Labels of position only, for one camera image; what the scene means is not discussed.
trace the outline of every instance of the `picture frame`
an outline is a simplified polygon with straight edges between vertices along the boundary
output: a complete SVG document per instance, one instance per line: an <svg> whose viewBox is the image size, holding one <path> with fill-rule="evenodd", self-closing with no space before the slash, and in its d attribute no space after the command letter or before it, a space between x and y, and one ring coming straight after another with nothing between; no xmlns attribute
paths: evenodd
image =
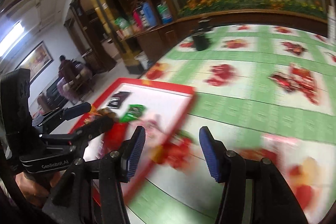
<svg viewBox="0 0 336 224"><path fill-rule="evenodd" d="M19 63L17 68L30 70L30 83L32 83L45 69L53 62L47 47L41 41L26 57Z"/></svg>

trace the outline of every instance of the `blue bottle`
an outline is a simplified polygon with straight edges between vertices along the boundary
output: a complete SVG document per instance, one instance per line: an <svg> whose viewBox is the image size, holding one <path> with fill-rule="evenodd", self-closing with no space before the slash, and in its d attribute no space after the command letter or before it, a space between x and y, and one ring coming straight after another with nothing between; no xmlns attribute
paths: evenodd
<svg viewBox="0 0 336 224"><path fill-rule="evenodd" d="M149 6L149 4L147 2L145 2L142 5L142 10L143 10L143 13L145 14L145 16L147 18L147 21L148 21L149 25L151 27L156 26L157 22L156 22L155 16L153 14L153 11L152 11L151 7Z"/></svg>

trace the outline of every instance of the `black object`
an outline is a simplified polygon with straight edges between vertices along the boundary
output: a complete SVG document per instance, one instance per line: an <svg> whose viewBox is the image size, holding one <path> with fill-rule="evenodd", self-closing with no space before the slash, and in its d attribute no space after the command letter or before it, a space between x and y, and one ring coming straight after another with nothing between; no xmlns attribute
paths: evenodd
<svg viewBox="0 0 336 224"><path fill-rule="evenodd" d="M108 107L111 108L120 108L122 103L126 100L128 96L131 95L131 91L120 91L112 95L109 99Z"/></svg>
<svg viewBox="0 0 336 224"><path fill-rule="evenodd" d="M138 65L126 66L126 69L132 75L140 75L145 71L145 69L143 68L140 62Z"/></svg>
<svg viewBox="0 0 336 224"><path fill-rule="evenodd" d="M1 118L11 152L6 162L0 147L0 175L22 212L19 220L23 223L95 223L91 186L92 179L99 179L105 200L102 203L104 223L129 223L120 182L127 183L135 174L145 143L144 128L137 127L132 138L124 141L118 151L86 163L83 155L88 142L110 130L112 118L102 116L71 134L49 135L63 121L88 112L91 105L83 103L70 109L56 109L35 121L33 126L28 112L29 78L29 70L18 69L0 80ZM12 173L6 167L8 162L13 167ZM67 169L52 189L43 213L24 199L13 180L13 173L22 169L28 178L47 189L52 173Z"/></svg>
<svg viewBox="0 0 336 224"><path fill-rule="evenodd" d="M203 51L209 47L209 39L205 37L203 31L193 33L192 38L194 40L194 47L197 51Z"/></svg>
<svg viewBox="0 0 336 224"><path fill-rule="evenodd" d="M212 30L210 26L210 19L203 19L198 22L198 29L197 31L209 32Z"/></svg>
<svg viewBox="0 0 336 224"><path fill-rule="evenodd" d="M76 159L52 189L42 211L56 223L94 223L91 187L92 179L99 179L103 223L130 223L120 182L127 183L134 176L145 136L144 128L138 126L118 151L100 160Z"/></svg>
<svg viewBox="0 0 336 224"><path fill-rule="evenodd" d="M199 142L211 176L218 183L225 182L215 223L241 224L246 179L253 179L251 224L308 224L292 190L270 159L243 159L214 140L207 127L199 130Z"/></svg>
<svg viewBox="0 0 336 224"><path fill-rule="evenodd" d="M46 90L46 96L48 98L48 104L53 108L64 107L68 102L68 99L64 98L57 90L57 83L61 80L61 77L58 77L55 82L53 82L50 87Z"/></svg>

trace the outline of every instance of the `chair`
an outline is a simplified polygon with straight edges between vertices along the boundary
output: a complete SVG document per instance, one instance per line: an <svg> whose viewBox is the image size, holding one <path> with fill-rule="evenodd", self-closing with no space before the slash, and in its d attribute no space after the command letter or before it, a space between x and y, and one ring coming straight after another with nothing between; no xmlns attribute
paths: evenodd
<svg viewBox="0 0 336 224"><path fill-rule="evenodd" d="M67 79L69 88L81 102L83 102L86 91L83 90L84 92L79 92L80 88L86 88L86 90L93 92L92 86L90 85L91 81L86 77L83 77L80 73L75 75L68 64L65 64L64 67L61 68L61 72L64 75L64 78Z"/></svg>
<svg viewBox="0 0 336 224"><path fill-rule="evenodd" d="M52 107L48 104L48 99L43 92L40 93L36 101L42 107L44 113L48 113L52 110Z"/></svg>

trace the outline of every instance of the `wooden cabinet base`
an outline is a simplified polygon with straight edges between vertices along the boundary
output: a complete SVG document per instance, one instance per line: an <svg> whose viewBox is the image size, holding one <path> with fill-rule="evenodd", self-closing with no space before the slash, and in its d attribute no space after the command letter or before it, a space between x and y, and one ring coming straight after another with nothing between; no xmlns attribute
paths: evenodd
<svg viewBox="0 0 336 224"><path fill-rule="evenodd" d="M232 24L267 24L291 27L327 37L327 20L295 12L281 10L231 10L180 18L166 25L136 34L147 57L156 62L176 44L189 36L198 26L198 21L210 19L211 26Z"/></svg>

